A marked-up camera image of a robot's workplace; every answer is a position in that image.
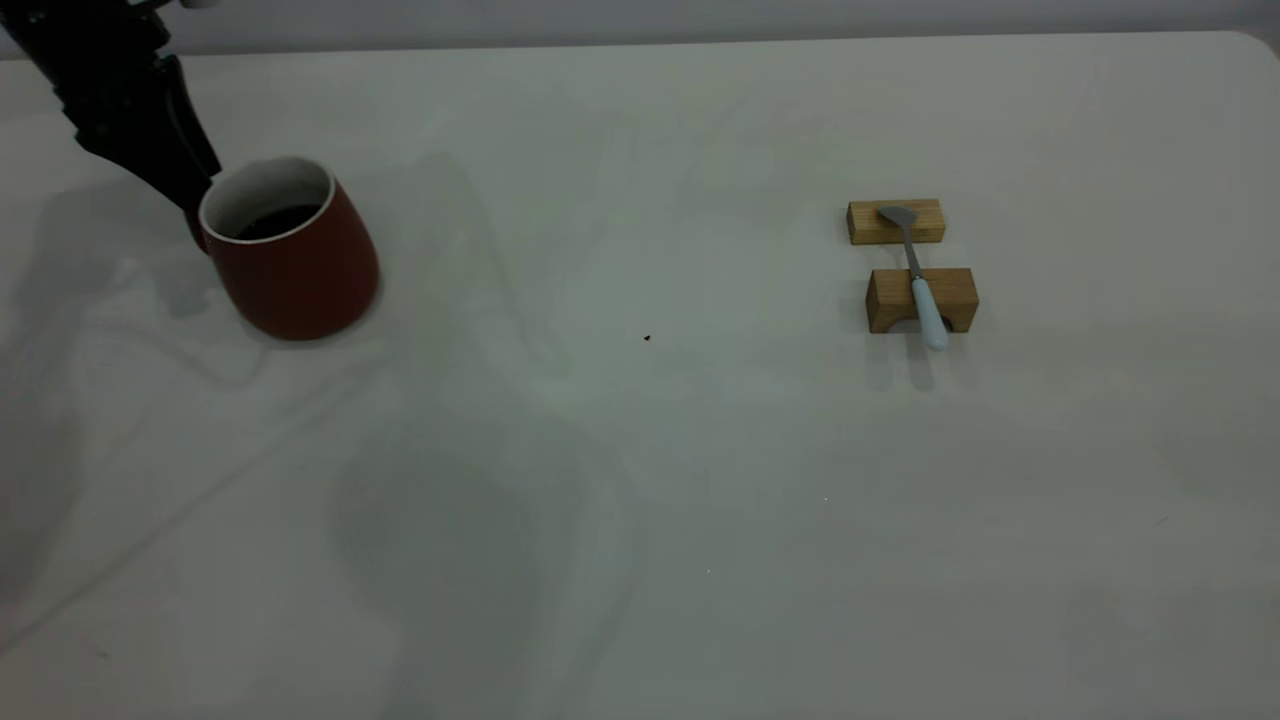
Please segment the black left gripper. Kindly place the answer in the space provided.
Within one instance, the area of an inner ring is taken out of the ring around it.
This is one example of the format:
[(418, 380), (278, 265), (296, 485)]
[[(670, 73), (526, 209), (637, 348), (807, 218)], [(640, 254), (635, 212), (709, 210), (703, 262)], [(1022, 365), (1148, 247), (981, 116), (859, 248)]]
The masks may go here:
[(180, 60), (161, 55), (164, 1), (5, 1), (3, 28), (52, 86), (86, 151), (195, 215), (221, 163)]

